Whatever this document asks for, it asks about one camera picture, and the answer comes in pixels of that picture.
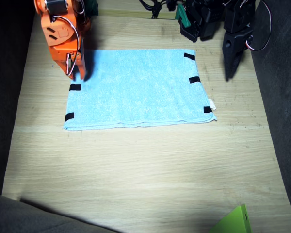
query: green block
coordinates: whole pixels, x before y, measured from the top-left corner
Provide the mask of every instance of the green block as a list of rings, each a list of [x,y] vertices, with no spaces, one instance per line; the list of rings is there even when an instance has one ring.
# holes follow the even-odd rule
[[[209,233],[252,233],[246,205],[240,205],[224,217]]]
[[[188,19],[188,16],[186,15],[183,4],[179,4],[177,7],[175,19],[179,20],[179,18],[181,18],[181,22],[185,28],[188,28],[191,26],[191,23]]]

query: blue towel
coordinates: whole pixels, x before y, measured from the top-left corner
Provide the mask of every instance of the blue towel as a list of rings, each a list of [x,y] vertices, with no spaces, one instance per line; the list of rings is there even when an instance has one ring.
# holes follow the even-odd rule
[[[66,130],[152,127],[216,120],[199,81],[195,52],[86,51],[93,57],[87,81],[71,81]]]

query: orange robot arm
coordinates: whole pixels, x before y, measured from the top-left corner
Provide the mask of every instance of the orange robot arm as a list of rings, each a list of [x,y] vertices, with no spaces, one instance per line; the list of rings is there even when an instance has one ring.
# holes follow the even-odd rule
[[[73,78],[77,66],[84,79],[83,33],[91,23],[85,17],[83,0],[34,0],[35,9],[41,15],[41,25],[53,60]]]

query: wood grain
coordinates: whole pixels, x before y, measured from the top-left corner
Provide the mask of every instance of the wood grain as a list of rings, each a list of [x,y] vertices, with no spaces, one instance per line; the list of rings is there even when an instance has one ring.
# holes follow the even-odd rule
[[[101,49],[189,48],[217,122],[68,132],[69,79],[52,61],[36,18],[3,194],[127,233],[207,232],[247,204],[254,232],[291,232],[250,52],[224,79],[224,30],[192,43],[175,20],[97,17]]]
[[[151,0],[144,0],[148,5],[153,6]],[[152,12],[146,10],[138,0],[97,0],[100,16],[120,16],[151,18]],[[166,4],[162,6],[158,18],[174,19],[176,11],[168,11]]]

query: green object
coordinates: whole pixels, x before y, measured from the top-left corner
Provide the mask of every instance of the green object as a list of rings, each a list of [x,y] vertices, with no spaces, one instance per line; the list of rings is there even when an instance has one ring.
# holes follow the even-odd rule
[[[236,207],[215,225],[209,233],[252,233],[246,205]]]
[[[87,17],[98,15],[98,4],[96,0],[85,0],[85,15]]]
[[[185,28],[188,28],[191,26],[191,23],[188,19],[188,16],[186,15],[183,4],[179,4],[177,7],[175,19],[179,20],[179,18],[181,18],[181,22]]]

